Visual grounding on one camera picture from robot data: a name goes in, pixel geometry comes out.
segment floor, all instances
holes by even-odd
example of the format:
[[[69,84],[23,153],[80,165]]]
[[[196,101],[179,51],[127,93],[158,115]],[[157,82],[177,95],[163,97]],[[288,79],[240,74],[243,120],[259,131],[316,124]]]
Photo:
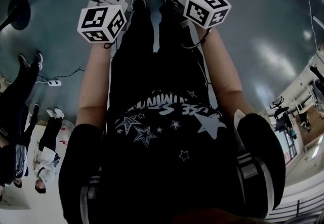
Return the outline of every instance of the floor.
[[[10,0],[1,0],[0,21]],[[84,69],[90,45],[77,33],[80,10],[89,0],[30,0],[31,20],[23,31],[8,26],[0,32],[0,71],[8,82],[19,69],[17,55],[32,59],[36,49],[45,61],[46,78],[69,75]],[[157,27],[160,0],[149,0],[153,24]],[[324,21],[323,3],[310,0],[312,13]],[[232,10],[218,28],[240,74],[244,92],[259,111],[267,106],[298,76],[315,52],[308,0],[229,0]],[[317,43],[323,29],[314,23]],[[54,106],[74,121],[83,72],[62,78],[61,87],[36,84],[28,103],[41,105],[40,115]]]

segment power strip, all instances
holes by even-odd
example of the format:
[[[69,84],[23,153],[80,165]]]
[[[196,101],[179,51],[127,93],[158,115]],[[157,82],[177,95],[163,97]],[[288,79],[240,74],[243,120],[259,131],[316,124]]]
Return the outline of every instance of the power strip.
[[[62,82],[60,80],[49,80],[47,81],[49,86],[61,86]]]

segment white shirt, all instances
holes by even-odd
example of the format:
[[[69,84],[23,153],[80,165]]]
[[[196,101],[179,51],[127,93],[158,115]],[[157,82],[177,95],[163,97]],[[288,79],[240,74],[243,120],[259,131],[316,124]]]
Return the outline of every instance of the white shirt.
[[[35,166],[35,175],[44,183],[53,181],[55,174],[55,166],[53,164],[55,152],[47,147],[43,151],[37,149],[34,162],[38,161],[40,164]]]

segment fluorescent light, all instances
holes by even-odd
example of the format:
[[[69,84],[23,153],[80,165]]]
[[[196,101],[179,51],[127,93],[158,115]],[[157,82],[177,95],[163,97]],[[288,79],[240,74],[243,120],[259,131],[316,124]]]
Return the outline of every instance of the fluorescent light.
[[[316,157],[317,153],[318,153],[318,150],[319,150],[319,146],[316,147],[313,155],[312,155],[312,158]]]

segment black pants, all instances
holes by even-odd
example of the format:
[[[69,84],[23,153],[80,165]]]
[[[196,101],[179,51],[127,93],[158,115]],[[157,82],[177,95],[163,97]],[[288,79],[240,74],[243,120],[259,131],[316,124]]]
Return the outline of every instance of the black pants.
[[[35,126],[37,123],[38,109],[39,109],[38,106],[36,106],[34,108],[34,113],[31,117],[30,124],[29,124],[27,130],[21,135],[21,144],[26,147],[27,151],[29,148],[29,143],[30,143],[30,138],[31,138],[32,132],[35,129]],[[28,106],[25,105],[24,112],[23,112],[23,118],[21,121],[21,130],[22,130],[21,132],[23,132],[25,130],[27,116],[28,116]]]
[[[131,24],[112,59],[110,113],[116,117],[151,96],[154,90],[173,92],[209,104],[203,56],[198,48],[188,50],[181,46],[193,45],[189,27],[182,28],[173,15],[171,4],[165,3],[160,12],[160,49],[157,53],[153,52],[150,12],[138,11],[133,13]],[[192,98],[188,91],[194,92],[197,98]]]
[[[21,66],[15,81],[0,96],[0,135],[9,144],[20,143],[25,102],[35,85],[38,72],[38,62],[34,62],[29,69]]]
[[[55,119],[52,117],[49,119],[44,134],[39,142],[38,149],[40,151],[43,151],[44,147],[47,147],[50,150],[53,150],[55,152],[56,136],[62,127],[62,120],[63,120],[62,118]]]

